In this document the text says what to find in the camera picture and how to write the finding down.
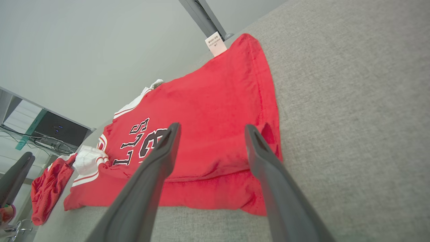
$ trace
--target printed number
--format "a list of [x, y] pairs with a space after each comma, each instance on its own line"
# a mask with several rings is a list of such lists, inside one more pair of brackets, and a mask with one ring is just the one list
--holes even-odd
[[[129, 134], [135, 134], [135, 133], [139, 133], [139, 134], [136, 135], [136, 138], [133, 142], [122, 143], [120, 149], [123, 149], [126, 147], [135, 147], [142, 139], [143, 135], [145, 134], [140, 132], [143, 132], [146, 130], [148, 126], [148, 122], [149, 122], [149, 118], [145, 119], [145, 121], [142, 121], [139, 124], [133, 125]], [[158, 141], [161, 139], [161, 137], [163, 137], [163, 135], [166, 134], [166, 132], [167, 132], [167, 129], [157, 129], [149, 133], [145, 137], [145, 140], [143, 141], [142, 146], [140, 147], [139, 158], [144, 158], [148, 154], [148, 151], [150, 149], [153, 149], [158, 144]], [[133, 156], [133, 152], [134, 152], [134, 149], [129, 150], [127, 152], [128, 158], [126, 160], [115, 159], [113, 165], [116, 165], [116, 164], [129, 165]]]
[[139, 158], [144, 158], [149, 149], [154, 149], [154, 147], [158, 144], [158, 141], [161, 139], [161, 137], [163, 137], [163, 135], [166, 134], [166, 132], [167, 129], [157, 129], [149, 133], [146, 136], [142, 147], [140, 147]]

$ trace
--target red jersey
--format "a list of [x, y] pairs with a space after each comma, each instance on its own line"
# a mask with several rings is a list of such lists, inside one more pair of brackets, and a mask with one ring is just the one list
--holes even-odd
[[31, 220], [34, 225], [42, 225], [48, 219], [52, 209], [66, 187], [73, 174], [71, 165], [75, 161], [76, 153], [69, 156], [59, 156], [43, 174], [31, 183], [31, 205], [33, 214]]
[[116, 113], [98, 144], [106, 157], [94, 159], [97, 170], [78, 171], [65, 209], [109, 206], [173, 122], [181, 123], [182, 134], [160, 205], [265, 215], [260, 183], [249, 170], [244, 130], [255, 125], [282, 160], [279, 117], [269, 66], [249, 34], [197, 71], [146, 88]]

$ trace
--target green edge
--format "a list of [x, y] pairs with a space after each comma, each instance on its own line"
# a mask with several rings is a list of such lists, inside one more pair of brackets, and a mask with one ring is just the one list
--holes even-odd
[[[37, 117], [34, 119], [33, 123], [28, 127], [27, 131], [25, 132], [25, 134], [27, 135], [31, 135], [34, 130], [36, 129], [36, 127], [39, 125], [40, 121], [42, 120], [42, 118], [45, 116], [45, 114], [48, 111], [46, 109], [42, 109], [39, 114], [37, 115]], [[15, 149], [17, 150], [21, 150], [25, 144], [27, 143], [29, 137], [28, 136], [23, 136], [21, 138], [21, 140], [19, 141], [18, 145], [15, 147]]]

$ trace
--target folded shirt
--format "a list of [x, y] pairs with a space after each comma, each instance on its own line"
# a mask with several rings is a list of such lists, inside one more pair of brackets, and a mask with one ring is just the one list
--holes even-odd
[[58, 157], [43, 174], [31, 183], [31, 220], [35, 225], [42, 225], [48, 219], [52, 209], [66, 187], [73, 169], [76, 153]]
[[92, 158], [91, 165], [84, 161], [81, 167], [88, 169], [78, 170], [64, 208], [109, 206], [173, 122], [181, 123], [182, 135], [160, 205], [265, 215], [244, 130], [255, 125], [282, 160], [279, 116], [269, 66], [249, 34], [197, 71], [146, 88], [117, 112], [97, 144], [106, 156]]

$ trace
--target cable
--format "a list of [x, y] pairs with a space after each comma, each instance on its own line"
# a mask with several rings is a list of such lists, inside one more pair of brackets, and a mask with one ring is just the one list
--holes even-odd
[[[65, 150], [65, 149], [61, 149], [61, 148], [60, 148], [60, 145], [61, 145], [61, 144], [58, 144], [58, 147], [56, 147], [56, 146], [54, 146], [54, 147], [55, 147], [56, 149], [58, 149], [58, 150], [64, 150], [64, 151], [67, 151], [67, 150]], [[66, 147], [69, 149], [69, 151], [70, 151], [70, 152], [72, 152], [72, 153], [74, 152], [73, 150], [71, 150], [71, 149], [70, 149], [70, 147], [69, 147], [69, 146], [66, 146]]]
[[55, 150], [56, 152], [61, 152], [61, 153], [69, 152], [68, 150], [61, 149], [60, 145], [61, 144], [58, 144], [58, 147], [56, 145], [54, 145], [54, 146], [50, 145], [50, 147], [51, 147], [51, 149]]
[[56, 138], [54, 138], [54, 137], [39, 137], [39, 136], [31, 136], [31, 135], [28, 135], [28, 134], [24, 134], [24, 133], [16, 132], [16, 131], [14, 131], [14, 130], [6, 129], [5, 127], [2, 127], [2, 128], [3, 128], [3, 129], [5, 129], [5, 130], [7, 130], [7, 131], [10, 131], [10, 132], [12, 132], [12, 133], [17, 133], [17, 134], [20, 134], [20, 135], [28, 136], [29, 138], [38, 138], [38, 139], [45, 138], [45, 139], [54, 139], [54, 140], [60, 141], [60, 142], [61, 142], [61, 143], [63, 143], [65, 146], [67, 146], [71, 152], [73, 152], [73, 150], [71, 150], [71, 149], [70, 149], [71, 147], [70, 147], [70, 146], [68, 146], [66, 143], [64, 143], [64, 141], [59, 140], [59, 139], [56, 139]]
[[[8, 134], [8, 135], [0, 135], [0, 137], [11, 137], [12, 139], [14, 139], [17, 143], [19, 143], [19, 144], [26, 144], [30, 149], [34, 149], [34, 148], [39, 148], [39, 149], [41, 149], [41, 148], [46, 148], [46, 147], [44, 147], [44, 146], [42, 146], [42, 147], [38, 147], [35, 143], [33, 143], [33, 145], [35, 145], [35, 147], [31, 147], [27, 142], [20, 142], [20, 141], [18, 141], [15, 137], [13, 137], [11, 134], [9, 134], [9, 133], [7, 133], [7, 132], [4, 132], [4, 133], [6, 133], [6, 134]], [[44, 150], [44, 149], [41, 149], [41, 150], [43, 150], [48, 156], [60, 156], [60, 154], [55, 154], [55, 155], [50, 155], [46, 150]]]
[[[43, 143], [41, 143], [41, 142], [39, 142], [39, 141], [37, 141], [37, 140], [32, 140], [33, 141], [33, 143], [35, 144], [35, 145], [39, 145], [39, 146], [43, 146], [43, 147], [45, 147], [45, 148], [48, 148], [48, 147], [46, 147], [46, 146], [44, 146], [44, 144]], [[65, 150], [65, 149], [58, 149], [56, 146], [55, 146], [55, 148], [54, 147], [52, 147], [52, 145], [50, 145], [50, 147], [51, 147], [51, 149], [53, 149], [53, 150], [55, 150], [56, 152], [60, 152], [60, 153], [65, 153], [65, 154], [71, 154], [71, 153], [73, 153], [73, 151], [71, 152], [71, 153], [67, 153], [68, 151], [67, 150]]]

